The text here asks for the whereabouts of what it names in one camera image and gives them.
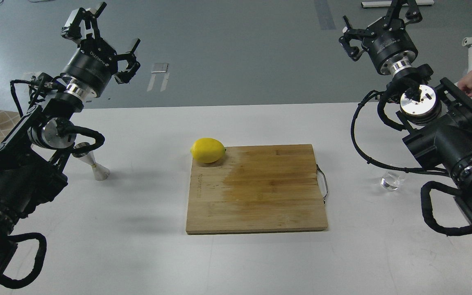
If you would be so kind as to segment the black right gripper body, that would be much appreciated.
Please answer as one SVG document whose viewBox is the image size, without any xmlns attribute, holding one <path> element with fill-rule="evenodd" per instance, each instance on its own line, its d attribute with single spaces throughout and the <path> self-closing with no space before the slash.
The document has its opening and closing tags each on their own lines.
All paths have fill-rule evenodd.
<svg viewBox="0 0 472 295">
<path fill-rule="evenodd" d="M 393 23 L 384 27 L 382 23 L 373 23 L 367 30 L 374 33 L 366 38 L 366 51 L 378 74 L 391 75 L 390 64 L 401 58 L 413 62 L 418 56 L 418 50 L 403 25 Z"/>
</svg>

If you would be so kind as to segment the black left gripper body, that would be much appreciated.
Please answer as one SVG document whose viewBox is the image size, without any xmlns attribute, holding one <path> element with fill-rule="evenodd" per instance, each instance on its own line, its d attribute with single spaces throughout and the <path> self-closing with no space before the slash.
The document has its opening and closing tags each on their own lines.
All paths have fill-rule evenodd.
<svg viewBox="0 0 472 295">
<path fill-rule="evenodd" d="M 92 90 L 98 98 L 104 92 L 112 75 L 118 72 L 117 52 L 103 38 L 84 39 L 61 72 L 65 82 L 77 79 Z"/>
</svg>

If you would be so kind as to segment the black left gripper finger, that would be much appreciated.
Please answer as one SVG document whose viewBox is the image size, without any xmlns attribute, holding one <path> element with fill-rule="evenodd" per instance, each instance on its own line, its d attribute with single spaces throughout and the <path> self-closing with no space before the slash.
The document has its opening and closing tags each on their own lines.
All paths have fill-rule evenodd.
<svg viewBox="0 0 472 295">
<path fill-rule="evenodd" d="M 128 84 L 131 79 L 136 75 L 137 71 L 140 69 L 141 64 L 140 62 L 137 61 L 137 57 L 135 55 L 135 51 L 137 50 L 137 47 L 139 46 L 141 40 L 140 39 L 134 39 L 133 46 L 130 51 L 125 52 L 123 54 L 116 54 L 114 56 L 114 60 L 116 62 L 120 61 L 126 61 L 127 66 L 125 70 L 123 71 L 117 71 L 114 74 L 114 78 L 117 82 L 117 84 Z"/>
<path fill-rule="evenodd" d="M 61 29 L 61 36 L 77 45 L 81 45 L 84 40 L 101 39 L 97 20 L 106 7 L 106 2 L 100 2 L 97 8 L 81 7 L 71 11 Z"/>
</svg>

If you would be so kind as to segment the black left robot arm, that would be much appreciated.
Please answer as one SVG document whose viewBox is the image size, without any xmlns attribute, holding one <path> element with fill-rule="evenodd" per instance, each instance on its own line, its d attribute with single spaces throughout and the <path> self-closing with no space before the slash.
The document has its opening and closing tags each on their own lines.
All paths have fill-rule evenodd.
<svg viewBox="0 0 472 295">
<path fill-rule="evenodd" d="M 41 233 L 13 235 L 15 225 L 38 205 L 51 202 L 68 184 L 63 171 L 71 155 L 84 156 L 103 146 L 104 136 L 70 119 L 87 98 L 98 98 L 110 82 L 127 84 L 141 64 L 132 49 L 118 54 L 101 36 L 97 20 L 107 6 L 77 8 L 61 30 L 77 50 L 56 77 L 42 73 L 12 80 L 29 87 L 29 107 L 0 144 L 0 285 L 21 289 L 41 273 L 47 240 Z"/>
</svg>

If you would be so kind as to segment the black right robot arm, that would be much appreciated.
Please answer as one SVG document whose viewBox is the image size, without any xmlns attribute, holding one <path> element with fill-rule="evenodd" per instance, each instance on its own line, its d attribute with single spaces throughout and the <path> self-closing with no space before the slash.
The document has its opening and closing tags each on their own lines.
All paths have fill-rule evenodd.
<svg viewBox="0 0 472 295">
<path fill-rule="evenodd" d="M 339 38 L 347 56 L 358 61 L 369 54 L 379 75 L 391 75 L 386 90 L 372 90 L 358 104 L 350 135 L 356 152 L 368 163 L 386 170 L 440 175 L 452 179 L 454 187 L 429 181 L 421 188 L 421 210 L 425 224 L 446 236 L 472 235 L 472 99 L 447 78 L 429 86 L 433 70 L 427 64 L 414 67 L 418 50 L 406 31 L 422 21 L 414 0 L 392 0 L 386 15 L 367 28 L 353 28 L 344 16 Z M 375 160 L 356 143 L 356 120 L 367 102 L 378 97 L 378 116 L 397 131 L 408 131 L 403 143 L 418 168 L 395 167 Z M 431 191 L 451 195 L 468 222 L 464 227 L 441 226 L 434 217 Z"/>
</svg>

